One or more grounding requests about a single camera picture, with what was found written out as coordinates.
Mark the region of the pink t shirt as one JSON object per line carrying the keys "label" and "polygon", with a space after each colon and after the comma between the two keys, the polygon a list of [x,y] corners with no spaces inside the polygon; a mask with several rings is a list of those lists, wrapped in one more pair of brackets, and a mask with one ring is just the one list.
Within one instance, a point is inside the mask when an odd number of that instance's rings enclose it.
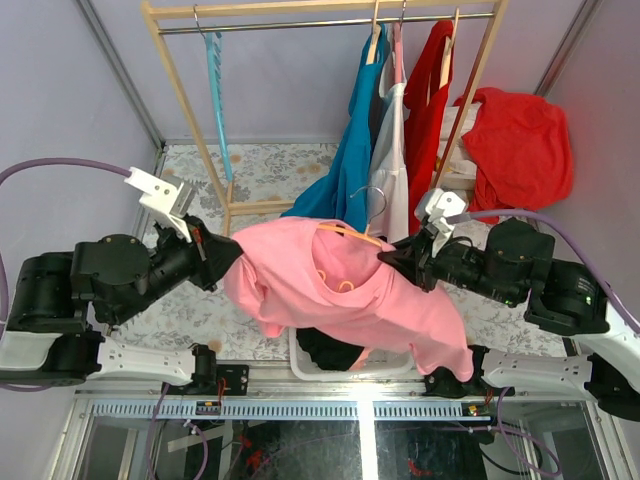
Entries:
{"label": "pink t shirt", "polygon": [[233,234],[243,253],[223,278],[230,301],[276,338],[315,328],[349,344],[410,353],[417,370],[473,374],[465,324],[440,286],[421,290],[378,258],[393,251],[336,232],[337,222],[282,217]]}

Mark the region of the orange hanger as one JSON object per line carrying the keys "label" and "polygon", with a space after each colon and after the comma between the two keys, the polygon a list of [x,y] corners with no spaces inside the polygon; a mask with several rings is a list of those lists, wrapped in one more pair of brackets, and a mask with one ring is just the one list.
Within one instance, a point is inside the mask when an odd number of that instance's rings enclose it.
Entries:
{"label": "orange hanger", "polygon": [[[387,202],[387,198],[386,195],[384,193],[384,191],[377,187],[377,186],[364,186],[359,188],[358,190],[356,190],[352,195],[351,198],[355,197],[358,193],[360,193],[361,191],[373,191],[375,193],[378,193],[382,200],[383,200],[383,206],[382,208],[372,216],[372,219],[376,218],[377,216],[380,216],[386,209],[388,202]],[[317,229],[318,230],[324,230],[324,231],[330,231],[330,232],[335,232],[338,234],[342,234],[342,235],[346,235],[346,236],[351,236],[353,238],[365,241],[367,243],[370,243],[374,246],[378,246],[380,247],[382,245],[382,242],[375,237],[372,237],[369,235],[369,229],[370,229],[370,223],[367,223],[367,226],[365,228],[365,231],[363,233],[358,232],[356,230],[350,230],[347,229],[346,227],[343,226],[339,226],[339,225],[329,225],[329,224],[318,224],[317,225]],[[353,291],[355,289],[355,285],[349,281],[349,280],[343,280],[337,289],[338,293],[341,293],[344,289],[348,289],[349,291]]]}

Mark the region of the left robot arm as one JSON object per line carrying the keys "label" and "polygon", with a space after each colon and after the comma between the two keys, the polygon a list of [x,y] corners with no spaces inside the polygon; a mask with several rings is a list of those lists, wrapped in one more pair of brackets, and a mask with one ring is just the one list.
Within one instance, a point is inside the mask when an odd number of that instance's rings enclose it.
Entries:
{"label": "left robot arm", "polygon": [[81,242],[71,252],[24,261],[1,340],[1,384],[11,389],[66,387],[98,378],[159,381],[172,394],[218,387],[215,353],[196,344],[163,352],[119,343],[87,320],[119,327],[188,282],[213,292],[243,253],[193,216],[189,236],[157,225],[154,248],[124,234]]}

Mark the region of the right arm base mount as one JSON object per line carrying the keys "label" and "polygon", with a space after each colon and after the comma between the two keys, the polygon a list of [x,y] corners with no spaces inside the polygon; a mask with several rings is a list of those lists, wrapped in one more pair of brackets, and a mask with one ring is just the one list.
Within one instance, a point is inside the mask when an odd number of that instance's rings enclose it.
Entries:
{"label": "right arm base mount", "polygon": [[445,399],[460,399],[469,394],[470,385],[459,381],[454,374],[445,367],[438,367],[432,373],[423,377],[427,397]]}

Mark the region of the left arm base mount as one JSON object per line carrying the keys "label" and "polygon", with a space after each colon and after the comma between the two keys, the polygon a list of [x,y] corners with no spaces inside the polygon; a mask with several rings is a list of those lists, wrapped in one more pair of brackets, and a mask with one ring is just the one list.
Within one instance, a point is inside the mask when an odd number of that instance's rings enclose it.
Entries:
{"label": "left arm base mount", "polygon": [[216,367],[219,396],[246,396],[249,386],[250,367],[246,364],[222,364]]}

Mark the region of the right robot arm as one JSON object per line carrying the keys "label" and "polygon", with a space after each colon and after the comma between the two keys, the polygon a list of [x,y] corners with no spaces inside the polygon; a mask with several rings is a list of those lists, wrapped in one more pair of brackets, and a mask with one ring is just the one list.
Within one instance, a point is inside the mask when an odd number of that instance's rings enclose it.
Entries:
{"label": "right robot arm", "polygon": [[639,335],[585,263],[555,259],[554,238],[515,218],[493,226],[484,249],[455,237],[434,252],[434,242],[421,229],[378,257],[425,292],[445,282],[509,308],[523,304],[526,322],[589,352],[553,359],[474,345],[472,360],[456,376],[444,367],[425,375],[427,395],[555,391],[593,401],[612,416],[639,419]]}

